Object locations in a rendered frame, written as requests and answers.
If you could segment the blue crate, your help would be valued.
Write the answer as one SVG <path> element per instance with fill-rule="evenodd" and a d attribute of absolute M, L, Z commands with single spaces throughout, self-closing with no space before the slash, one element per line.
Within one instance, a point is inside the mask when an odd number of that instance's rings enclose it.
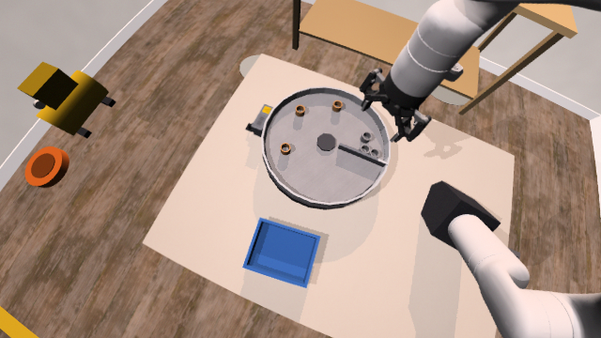
<path fill-rule="evenodd" d="M 259 217 L 242 267 L 303 287 L 309 281 L 318 243 L 318 235 Z"/>

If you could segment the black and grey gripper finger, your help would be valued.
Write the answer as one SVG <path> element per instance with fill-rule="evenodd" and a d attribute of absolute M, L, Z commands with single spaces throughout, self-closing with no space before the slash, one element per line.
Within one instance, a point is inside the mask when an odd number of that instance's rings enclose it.
<path fill-rule="evenodd" d="M 363 81 L 362 85 L 360 86 L 360 91 L 363 92 L 363 94 L 364 94 L 364 99 L 362 101 L 362 108 L 361 108 L 361 110 L 363 112 L 371 106 L 373 101 L 387 102 L 390 100 L 387 97 L 387 95 L 379 96 L 379 89 L 372 90 L 372 88 L 371 88 L 373 84 L 381 83 L 382 81 L 385 80 L 384 76 L 381 73 L 382 73 L 382 68 L 377 68 L 377 69 L 371 71 L 367 75 L 365 80 Z"/>
<path fill-rule="evenodd" d="M 393 114 L 395 120 L 395 126 L 398 128 L 398 132 L 391 138 L 391 142 L 397 143 L 403 137 L 407 138 L 408 142 L 413 141 L 417 136 L 420 135 L 420 132 L 424 130 L 424 128 L 428 125 L 428 123 L 432 120 L 430 115 L 422 115 L 418 110 L 415 110 L 414 114 L 414 124 L 415 126 L 411 129 L 411 119 L 412 117 L 403 117 L 401 116 L 401 108 L 399 105 L 395 105 L 393 107 Z M 406 125 L 407 124 L 407 125 Z"/>

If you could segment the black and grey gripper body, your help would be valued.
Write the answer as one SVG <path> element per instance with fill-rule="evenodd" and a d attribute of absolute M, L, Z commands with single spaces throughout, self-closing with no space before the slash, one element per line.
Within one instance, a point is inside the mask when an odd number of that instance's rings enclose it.
<path fill-rule="evenodd" d="M 385 84 L 384 84 L 385 82 Z M 385 90 L 384 90 L 385 86 Z M 419 111 L 420 105 L 428 98 L 426 97 L 413 97 L 401 91 L 393 82 L 391 71 L 389 71 L 384 81 L 379 84 L 379 94 L 386 95 L 390 99 L 387 102 L 382 102 L 381 106 L 385 108 L 391 116 L 393 114 L 393 107 L 397 104 L 399 106 L 405 106 L 401 108 L 402 117 L 412 117 L 415 114 L 415 110 Z M 396 104 L 395 104 L 395 103 Z"/>

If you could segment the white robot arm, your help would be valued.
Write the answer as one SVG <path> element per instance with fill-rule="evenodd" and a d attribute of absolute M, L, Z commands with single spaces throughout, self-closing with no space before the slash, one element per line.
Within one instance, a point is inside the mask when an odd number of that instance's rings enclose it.
<path fill-rule="evenodd" d="M 519 4 L 601 12 L 601 0 L 440 0 L 396 58 L 391 68 L 394 84 L 408 95 L 426 97 L 444 79 L 456 81 L 464 72 L 458 63 L 461 57 Z M 601 293 L 525 289 L 530 281 L 527 268 L 476 216 L 456 217 L 448 234 L 503 338 L 601 338 Z"/>

